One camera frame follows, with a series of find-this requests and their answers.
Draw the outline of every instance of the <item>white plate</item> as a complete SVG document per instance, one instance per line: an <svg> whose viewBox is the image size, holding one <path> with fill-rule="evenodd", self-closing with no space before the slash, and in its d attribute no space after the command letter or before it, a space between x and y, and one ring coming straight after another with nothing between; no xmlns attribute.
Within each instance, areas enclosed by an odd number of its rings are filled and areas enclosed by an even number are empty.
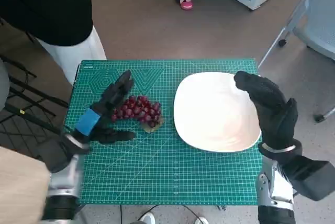
<svg viewBox="0 0 335 224"><path fill-rule="evenodd" d="M203 72L180 83L174 100L174 123L189 145L214 152L252 147L261 134L256 108L234 75Z"/></svg>

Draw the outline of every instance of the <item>gray floor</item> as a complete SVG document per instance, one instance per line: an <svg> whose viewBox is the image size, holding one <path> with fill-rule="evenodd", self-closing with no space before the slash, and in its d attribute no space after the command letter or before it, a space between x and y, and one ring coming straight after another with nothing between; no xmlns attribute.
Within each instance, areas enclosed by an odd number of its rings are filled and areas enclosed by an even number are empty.
<svg viewBox="0 0 335 224"><path fill-rule="evenodd" d="M191 12L174 0L92 0L94 22L109 59L241 58L260 60L285 24L298 0L270 0L250 12L234 0L194 0ZM61 70L24 33L0 27L0 52L25 64L38 75L32 84L62 99L71 92ZM309 50L297 38L276 50L260 69L298 101L299 121L295 137L304 153L335 164L335 115L317 125L314 112L335 105L335 64ZM64 113L59 113L59 120ZM297 223L333 223L335 194L314 203L296 197ZM124 206L124 223L136 220L149 206ZM209 223L256 223L256 207L196 206L192 209ZM194 216L178 206L160 206L157 223L193 223ZM118 206L86 206L89 223L119 224Z"/></svg>

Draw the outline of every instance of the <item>cable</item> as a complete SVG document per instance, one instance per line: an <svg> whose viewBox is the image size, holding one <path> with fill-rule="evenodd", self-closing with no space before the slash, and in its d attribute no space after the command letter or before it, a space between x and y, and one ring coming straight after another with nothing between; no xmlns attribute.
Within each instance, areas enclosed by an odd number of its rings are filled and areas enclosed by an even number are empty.
<svg viewBox="0 0 335 224"><path fill-rule="evenodd" d="M138 218L138 220L140 220L144 215L146 215L148 212L150 212L151 210L153 210L155 207L158 207L159 205L155 205L153 206L152 208L150 208L148 211L146 211L143 215L141 215L140 218ZM190 211L191 213L193 213L193 215L202 223L204 224L204 222L200 219L200 217L195 213L193 212L189 207L185 206L185 205L182 205L183 207L185 207L188 211Z"/></svg>
<svg viewBox="0 0 335 224"><path fill-rule="evenodd" d="M197 216L197 214L196 214L195 212L193 212L189 207L187 207L187 206L185 206L185 205L182 205L182 206L185 207L186 209L188 209L191 213L193 213L194 216L197 217L197 219L198 219L202 224L204 224L203 221L200 219L200 217Z"/></svg>
<svg viewBox="0 0 335 224"><path fill-rule="evenodd" d="M138 218L138 221L144 216L144 215L146 215L148 212L150 212L151 210L153 210L155 207L157 207L157 206L159 206L159 205L155 205L155 206L153 206L152 208L150 208L148 211L146 211L143 215L141 215L141 217L140 218Z"/></svg>
<svg viewBox="0 0 335 224"><path fill-rule="evenodd" d="M120 205L120 222L122 224L122 205Z"/></svg>

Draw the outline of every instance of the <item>table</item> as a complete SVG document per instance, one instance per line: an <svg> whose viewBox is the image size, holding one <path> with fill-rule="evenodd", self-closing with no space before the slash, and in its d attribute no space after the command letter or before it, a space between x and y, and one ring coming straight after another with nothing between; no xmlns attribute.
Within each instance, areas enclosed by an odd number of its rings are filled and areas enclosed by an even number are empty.
<svg viewBox="0 0 335 224"><path fill-rule="evenodd" d="M84 160L81 204L256 205L255 177L261 167L256 145L236 153L195 149L182 141L173 122L174 95L186 76L257 73L255 60L83 61L65 125L73 128L127 69L135 80L130 94L161 102L165 123L149 134L136 121L118 122L115 128L132 130L137 138L107 146L92 143Z"/></svg>

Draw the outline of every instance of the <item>mesh chair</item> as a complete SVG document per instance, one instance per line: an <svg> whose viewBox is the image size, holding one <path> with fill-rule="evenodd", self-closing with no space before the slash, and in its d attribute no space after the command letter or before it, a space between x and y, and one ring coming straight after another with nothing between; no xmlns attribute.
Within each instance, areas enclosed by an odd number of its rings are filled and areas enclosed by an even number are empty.
<svg viewBox="0 0 335 224"><path fill-rule="evenodd" d="M306 22L302 27L298 27L302 17L306 17ZM286 45L286 38L291 33L303 41L307 47L335 60L334 17L335 5L333 0L301 0L291 14L287 24L282 28L262 58L259 67L268 58L274 47ZM315 121L322 122L333 113L335 113L335 107L324 115L315 115Z"/></svg>

